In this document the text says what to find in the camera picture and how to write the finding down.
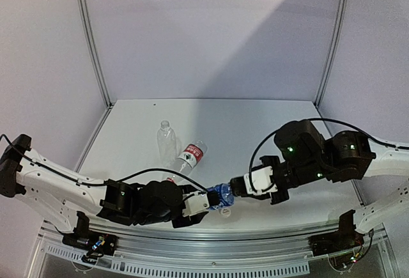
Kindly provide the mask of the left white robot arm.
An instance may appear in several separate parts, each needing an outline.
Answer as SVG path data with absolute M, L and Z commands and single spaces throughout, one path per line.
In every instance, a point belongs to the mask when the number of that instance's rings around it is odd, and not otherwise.
M 124 226 L 171 221 L 180 228 L 201 222 L 210 207 L 208 191 L 198 183 L 88 178 L 41 156 L 25 134 L 1 138 L 8 144 L 1 156 L 1 195 L 24 202 L 82 249 L 95 243 L 94 233 L 79 224 L 82 217 Z

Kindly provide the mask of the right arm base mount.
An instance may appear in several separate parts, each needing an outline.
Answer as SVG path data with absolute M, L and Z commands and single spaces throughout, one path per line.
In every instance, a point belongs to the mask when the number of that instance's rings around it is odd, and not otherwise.
M 350 210 L 339 217 L 338 229 L 329 233 L 310 236 L 309 247 L 313 256 L 328 256 L 328 263 L 340 273 L 350 270 L 370 250 L 373 243 L 374 229 L 368 232 L 369 246 L 364 250 L 364 234 L 358 233 L 353 223 L 355 210 Z

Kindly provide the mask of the red label water bottle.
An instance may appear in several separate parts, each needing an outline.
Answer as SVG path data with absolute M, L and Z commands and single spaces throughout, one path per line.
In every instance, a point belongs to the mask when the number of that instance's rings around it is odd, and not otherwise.
M 177 156 L 168 170 L 188 176 L 207 152 L 207 145 L 200 139 L 188 144 Z

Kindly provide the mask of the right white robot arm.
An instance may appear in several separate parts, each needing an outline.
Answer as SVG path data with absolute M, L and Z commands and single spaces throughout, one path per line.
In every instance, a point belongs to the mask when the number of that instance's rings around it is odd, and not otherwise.
M 263 157 L 249 166 L 249 193 L 288 199 L 289 189 L 326 179 L 332 183 L 393 175 L 408 177 L 408 145 L 373 137 L 353 125 L 326 139 L 316 119 L 291 121 L 269 134 L 281 158 Z

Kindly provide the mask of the white bottle cap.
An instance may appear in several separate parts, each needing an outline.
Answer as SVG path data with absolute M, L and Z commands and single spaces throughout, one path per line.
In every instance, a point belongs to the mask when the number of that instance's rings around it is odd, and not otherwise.
M 231 209 L 228 207 L 220 208 L 219 213 L 222 217 L 227 218 L 231 215 Z

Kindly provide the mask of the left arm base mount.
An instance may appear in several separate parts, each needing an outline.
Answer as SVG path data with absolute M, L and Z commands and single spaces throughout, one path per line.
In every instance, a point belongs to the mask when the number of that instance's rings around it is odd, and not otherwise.
M 104 256 L 114 256 L 118 237 L 99 233 L 89 228 L 89 218 L 82 212 L 77 212 L 77 224 L 72 233 L 64 233 L 64 245 L 83 250 L 81 261 L 95 265 Z

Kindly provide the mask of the blue label water bottle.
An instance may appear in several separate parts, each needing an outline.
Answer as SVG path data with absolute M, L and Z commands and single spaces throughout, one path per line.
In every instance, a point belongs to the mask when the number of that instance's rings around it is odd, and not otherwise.
M 207 188 L 207 197 L 210 207 L 209 210 L 218 210 L 233 206 L 235 197 L 231 186 L 228 183 L 221 183 Z

